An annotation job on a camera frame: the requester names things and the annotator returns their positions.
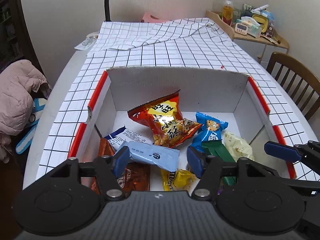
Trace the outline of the light blue wafer packet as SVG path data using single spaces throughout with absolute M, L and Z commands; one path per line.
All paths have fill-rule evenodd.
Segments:
M 179 150 L 135 141 L 124 141 L 120 148 L 124 146 L 129 148 L 134 162 L 156 165 L 169 172 L 175 172 L 178 168 Z

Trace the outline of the white navy biscuit packet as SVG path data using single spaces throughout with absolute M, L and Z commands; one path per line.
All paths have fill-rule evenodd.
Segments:
M 113 147 L 115 151 L 117 151 L 121 147 L 124 141 L 135 141 L 152 144 L 152 140 L 138 134 L 135 131 L 126 128 L 125 126 L 117 129 L 116 131 L 105 136 L 104 138 L 109 142 L 109 144 Z

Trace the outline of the blue cookie packet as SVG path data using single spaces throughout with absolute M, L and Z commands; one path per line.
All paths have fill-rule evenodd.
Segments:
M 197 130 L 191 147 L 194 147 L 200 152 L 204 152 L 201 144 L 208 141 L 221 141 L 221 133 L 228 127 L 228 122 L 221 121 L 210 115 L 196 112 L 196 121 L 201 124 L 201 127 Z

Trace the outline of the wooden chair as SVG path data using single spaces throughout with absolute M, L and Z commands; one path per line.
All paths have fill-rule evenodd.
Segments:
M 273 52 L 267 72 L 279 83 L 294 101 L 306 120 L 319 110 L 319 78 L 297 59 Z

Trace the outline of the dark bookshelf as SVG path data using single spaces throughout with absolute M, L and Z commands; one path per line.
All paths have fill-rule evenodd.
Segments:
M 42 70 L 25 23 L 21 0 L 0 1 L 1 71 L 23 59 Z

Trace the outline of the papers on table corner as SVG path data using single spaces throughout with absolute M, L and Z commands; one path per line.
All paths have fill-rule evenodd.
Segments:
M 98 39 L 99 33 L 93 32 L 86 36 L 85 40 L 82 41 L 79 45 L 75 46 L 75 50 L 87 50 L 89 49 Z

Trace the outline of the green cracker packet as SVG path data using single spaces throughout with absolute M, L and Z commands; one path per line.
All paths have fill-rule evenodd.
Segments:
M 225 162 L 234 163 L 235 160 L 225 148 L 221 140 L 210 140 L 201 142 L 201 147 L 203 148 L 206 155 L 214 155 L 221 158 Z M 235 177 L 223 177 L 222 178 L 224 185 L 232 186 L 236 183 Z

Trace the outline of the pink puffer jacket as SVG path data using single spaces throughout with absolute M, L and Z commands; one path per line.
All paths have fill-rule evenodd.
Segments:
M 1 72 L 1 161 L 12 155 L 11 138 L 26 128 L 33 118 L 34 97 L 49 98 L 46 77 L 28 60 L 10 64 Z

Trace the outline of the yellow candy packet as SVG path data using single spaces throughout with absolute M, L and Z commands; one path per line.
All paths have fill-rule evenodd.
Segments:
M 161 169 L 161 178 L 164 191 L 188 191 L 197 180 L 193 173 L 182 169 L 175 172 Z

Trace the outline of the cream yellow snack packet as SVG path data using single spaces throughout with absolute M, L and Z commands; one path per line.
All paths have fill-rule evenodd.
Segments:
M 224 143 L 225 148 L 235 161 L 242 157 L 254 161 L 252 147 L 243 138 L 227 131 L 224 133 Z

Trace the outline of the red yellow chips bag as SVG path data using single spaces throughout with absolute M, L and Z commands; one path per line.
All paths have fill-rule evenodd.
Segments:
M 174 148 L 194 136 L 201 127 L 198 122 L 184 118 L 179 108 L 179 92 L 137 106 L 128 117 L 153 133 L 154 144 Z

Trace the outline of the yellow retro radio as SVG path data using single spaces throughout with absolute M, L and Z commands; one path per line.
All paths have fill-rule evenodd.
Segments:
M 273 19 L 270 20 L 269 18 L 259 14 L 253 14 L 252 18 L 260 24 L 262 34 L 272 33 L 274 31 Z

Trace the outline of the wooden corner cabinet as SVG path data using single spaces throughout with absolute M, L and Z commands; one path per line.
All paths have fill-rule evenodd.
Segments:
M 273 32 L 272 37 L 266 37 L 260 27 L 249 22 L 237 20 L 234 26 L 230 26 L 223 22 L 216 12 L 207 10 L 205 16 L 217 23 L 234 43 L 264 67 L 266 67 L 272 53 L 287 54 L 289 52 L 289 43 L 276 31 Z

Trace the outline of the dark red foil snack bag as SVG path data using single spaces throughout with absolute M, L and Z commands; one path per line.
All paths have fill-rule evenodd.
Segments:
M 113 156 L 115 150 L 107 139 L 101 138 L 99 143 L 98 156 Z M 141 163 L 128 163 L 125 171 L 117 182 L 125 194 L 131 191 L 149 191 L 150 189 L 151 166 Z

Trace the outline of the blue white bag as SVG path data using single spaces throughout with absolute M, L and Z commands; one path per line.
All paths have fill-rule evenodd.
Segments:
M 16 145 L 16 153 L 22 154 L 31 145 L 37 124 L 39 123 L 42 112 L 45 108 L 47 100 L 44 98 L 35 98 L 33 101 L 33 108 L 28 122 L 24 129 L 27 130 L 26 135 Z

